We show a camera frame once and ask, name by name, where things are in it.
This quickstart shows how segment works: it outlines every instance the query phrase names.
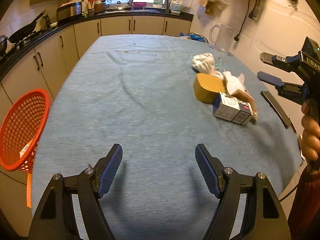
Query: hand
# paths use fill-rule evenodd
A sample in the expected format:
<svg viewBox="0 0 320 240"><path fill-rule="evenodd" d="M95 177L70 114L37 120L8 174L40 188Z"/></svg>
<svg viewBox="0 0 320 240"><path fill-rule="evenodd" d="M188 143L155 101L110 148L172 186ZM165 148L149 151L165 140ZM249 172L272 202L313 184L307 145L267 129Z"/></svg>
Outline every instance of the hand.
<svg viewBox="0 0 320 240"><path fill-rule="evenodd" d="M307 161L318 159L320 153L320 127L319 124L308 116L309 106L307 103L302 105L301 111L305 116L301 119L301 124L304 128L302 134L301 151Z"/></svg>

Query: red plastic laundry basket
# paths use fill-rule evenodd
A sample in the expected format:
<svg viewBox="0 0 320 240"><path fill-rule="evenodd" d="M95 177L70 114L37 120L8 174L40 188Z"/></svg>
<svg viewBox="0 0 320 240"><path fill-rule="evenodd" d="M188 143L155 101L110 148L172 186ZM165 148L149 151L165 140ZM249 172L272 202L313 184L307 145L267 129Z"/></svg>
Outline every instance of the red plastic laundry basket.
<svg viewBox="0 0 320 240"><path fill-rule="evenodd" d="M10 109L0 129L0 164L8 171L31 173L40 139L48 118L50 100L46 91L33 90L22 96ZM20 151L31 140L20 158Z"/></svg>

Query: table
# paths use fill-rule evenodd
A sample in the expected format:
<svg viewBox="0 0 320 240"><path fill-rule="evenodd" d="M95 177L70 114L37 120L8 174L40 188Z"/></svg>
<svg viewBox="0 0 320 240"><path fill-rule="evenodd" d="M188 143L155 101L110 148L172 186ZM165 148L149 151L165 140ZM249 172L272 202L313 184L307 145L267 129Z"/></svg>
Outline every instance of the table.
<svg viewBox="0 0 320 240"><path fill-rule="evenodd" d="M193 94L194 55L221 57L243 73L255 98L258 123L237 125L212 115ZM218 200L195 160L204 143L238 173L264 172L279 195L297 171L297 137L260 95L266 87L234 56L208 44L167 36L100 37L80 59L53 103L33 169L32 211L55 173L79 174L114 143L123 160L100 200L116 239L202 239ZM241 198L233 235L240 230ZM87 239L74 197L80 236Z"/></svg>

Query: metal bolt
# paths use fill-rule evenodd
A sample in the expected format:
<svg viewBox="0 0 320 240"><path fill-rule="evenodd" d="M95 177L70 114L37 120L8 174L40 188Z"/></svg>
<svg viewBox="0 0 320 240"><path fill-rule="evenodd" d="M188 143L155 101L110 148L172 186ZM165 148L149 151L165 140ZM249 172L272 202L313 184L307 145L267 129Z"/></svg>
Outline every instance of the metal bolt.
<svg viewBox="0 0 320 240"><path fill-rule="evenodd" d="M57 179L60 179L60 177L61 177L61 174L60 173L56 173L56 174L54 174L54 176L52 178L57 180Z"/></svg>
<svg viewBox="0 0 320 240"><path fill-rule="evenodd" d="M84 173L85 173L85 174L91 174L91 173L93 173L93 168L91 168L91 167L86 168L86 169L84 170Z"/></svg>
<svg viewBox="0 0 320 240"><path fill-rule="evenodd" d="M258 177L259 177L260 179L265 179L265 178L266 178L266 175L265 175L263 172L259 172L259 173L258 173Z"/></svg>
<svg viewBox="0 0 320 240"><path fill-rule="evenodd" d="M224 168L224 172L225 172L226 174L231 174L231 173L233 173L233 169L230 168L230 167L226 167L226 168Z"/></svg>

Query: stainless steel appliance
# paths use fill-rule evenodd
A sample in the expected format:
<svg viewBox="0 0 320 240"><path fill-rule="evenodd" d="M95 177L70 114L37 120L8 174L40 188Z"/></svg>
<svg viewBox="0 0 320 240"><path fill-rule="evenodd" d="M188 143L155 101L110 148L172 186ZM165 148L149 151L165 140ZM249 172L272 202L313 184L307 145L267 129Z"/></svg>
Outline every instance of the stainless steel appliance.
<svg viewBox="0 0 320 240"><path fill-rule="evenodd" d="M58 23L68 22L79 18L82 14L82 3L74 2L57 9L57 20Z"/></svg>

